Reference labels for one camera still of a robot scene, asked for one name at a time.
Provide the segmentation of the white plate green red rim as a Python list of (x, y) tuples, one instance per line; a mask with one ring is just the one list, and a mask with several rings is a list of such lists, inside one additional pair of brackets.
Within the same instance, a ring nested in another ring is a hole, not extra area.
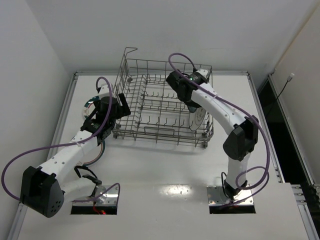
[(99, 97), (94, 96), (84, 104), (84, 107), (82, 110), (82, 115), (85, 119), (87, 119), (89, 117), (89, 115), (93, 112), (93, 110), (95, 108), (94, 102), (96, 102), (98, 100), (99, 100)]

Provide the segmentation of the large white plate blue rim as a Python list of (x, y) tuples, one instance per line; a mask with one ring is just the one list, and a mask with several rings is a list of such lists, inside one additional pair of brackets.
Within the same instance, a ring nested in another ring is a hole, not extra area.
[(208, 113), (203, 107), (201, 107), (195, 113), (189, 113), (189, 119), (188, 119), (189, 129), (193, 132), (203, 129), (205, 127), (205, 121), (207, 116), (208, 116)]

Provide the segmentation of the small teal patterned plate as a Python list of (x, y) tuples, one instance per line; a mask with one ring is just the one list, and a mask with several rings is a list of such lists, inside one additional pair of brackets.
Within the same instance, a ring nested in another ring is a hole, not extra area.
[(196, 113), (201, 107), (188, 106), (187, 107), (191, 114)]

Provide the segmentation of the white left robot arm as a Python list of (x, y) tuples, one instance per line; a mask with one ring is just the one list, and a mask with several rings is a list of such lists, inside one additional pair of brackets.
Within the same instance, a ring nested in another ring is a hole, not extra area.
[(20, 202), (41, 215), (51, 218), (65, 202), (94, 202), (101, 197), (102, 181), (96, 175), (80, 175), (65, 183), (67, 174), (91, 150), (101, 145), (115, 128), (116, 120), (131, 114), (123, 93), (117, 97), (100, 92), (94, 110), (71, 141), (51, 159), (37, 168), (28, 167), (22, 176)]

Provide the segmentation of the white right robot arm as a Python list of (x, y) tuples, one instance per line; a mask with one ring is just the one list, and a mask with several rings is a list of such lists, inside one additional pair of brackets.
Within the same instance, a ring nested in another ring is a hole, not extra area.
[(189, 128), (196, 131), (210, 114), (224, 129), (227, 139), (222, 147), (228, 156), (224, 193), (233, 199), (247, 186), (246, 172), (251, 152), (258, 142), (258, 127), (254, 121), (230, 105), (218, 100), (209, 83), (208, 70), (199, 69), (190, 75), (171, 72), (166, 82), (185, 103), (189, 114)]

